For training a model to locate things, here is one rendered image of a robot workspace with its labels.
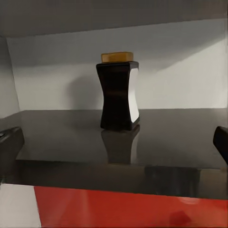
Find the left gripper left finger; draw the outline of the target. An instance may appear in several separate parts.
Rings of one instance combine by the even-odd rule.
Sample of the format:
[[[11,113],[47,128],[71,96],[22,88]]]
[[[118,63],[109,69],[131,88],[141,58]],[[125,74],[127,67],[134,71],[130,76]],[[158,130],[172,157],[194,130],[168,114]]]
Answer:
[[[0,181],[4,179],[24,144],[20,126],[0,132]]]

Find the bottle of coffee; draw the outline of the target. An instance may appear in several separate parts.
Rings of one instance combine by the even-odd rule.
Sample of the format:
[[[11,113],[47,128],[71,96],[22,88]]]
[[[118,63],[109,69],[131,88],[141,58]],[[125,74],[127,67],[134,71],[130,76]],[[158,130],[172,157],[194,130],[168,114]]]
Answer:
[[[132,52],[105,53],[96,65],[104,95],[100,127],[132,131],[140,122],[135,100],[139,62]]]

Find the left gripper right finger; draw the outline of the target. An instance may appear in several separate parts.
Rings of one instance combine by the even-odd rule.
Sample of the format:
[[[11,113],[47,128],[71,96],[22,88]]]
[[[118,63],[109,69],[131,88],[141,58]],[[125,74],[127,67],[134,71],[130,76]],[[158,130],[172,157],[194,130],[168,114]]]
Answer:
[[[228,164],[228,128],[218,126],[213,137],[213,144]]]

